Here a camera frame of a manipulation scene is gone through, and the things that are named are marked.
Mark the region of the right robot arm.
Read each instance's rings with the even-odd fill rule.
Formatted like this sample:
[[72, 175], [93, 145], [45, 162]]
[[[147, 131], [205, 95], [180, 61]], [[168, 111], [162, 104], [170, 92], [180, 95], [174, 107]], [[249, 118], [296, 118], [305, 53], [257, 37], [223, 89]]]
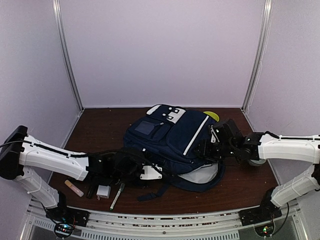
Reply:
[[292, 160], [310, 163], [310, 167], [292, 180], [268, 190], [256, 210], [259, 220], [268, 220], [291, 200], [320, 189], [320, 137], [283, 136], [270, 131], [243, 135], [232, 119], [209, 127], [210, 137], [201, 140], [195, 154], [218, 162], [227, 157], [261, 165], [266, 160]]

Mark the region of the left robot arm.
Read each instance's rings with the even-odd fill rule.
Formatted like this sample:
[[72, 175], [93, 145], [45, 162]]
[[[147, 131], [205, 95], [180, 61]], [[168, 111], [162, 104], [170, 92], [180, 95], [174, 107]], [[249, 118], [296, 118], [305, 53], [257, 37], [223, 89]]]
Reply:
[[92, 185], [109, 185], [129, 176], [158, 180], [165, 176], [161, 167], [131, 149], [95, 153], [74, 152], [44, 143], [18, 126], [0, 146], [0, 176], [19, 182], [28, 194], [52, 211], [61, 222], [72, 218], [66, 196], [50, 187], [34, 171], [49, 170]]

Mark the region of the navy blue student backpack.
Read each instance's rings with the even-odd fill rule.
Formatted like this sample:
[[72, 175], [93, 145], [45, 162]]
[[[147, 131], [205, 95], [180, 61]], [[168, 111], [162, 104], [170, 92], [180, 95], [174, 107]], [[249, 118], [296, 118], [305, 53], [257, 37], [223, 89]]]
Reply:
[[217, 120], [198, 110], [158, 104], [135, 121], [123, 136], [126, 148], [143, 152], [146, 159], [161, 168], [164, 184], [158, 192], [141, 195], [144, 202], [161, 197], [170, 185], [203, 193], [223, 178], [226, 167], [195, 153], [204, 140], [211, 140], [210, 127]]

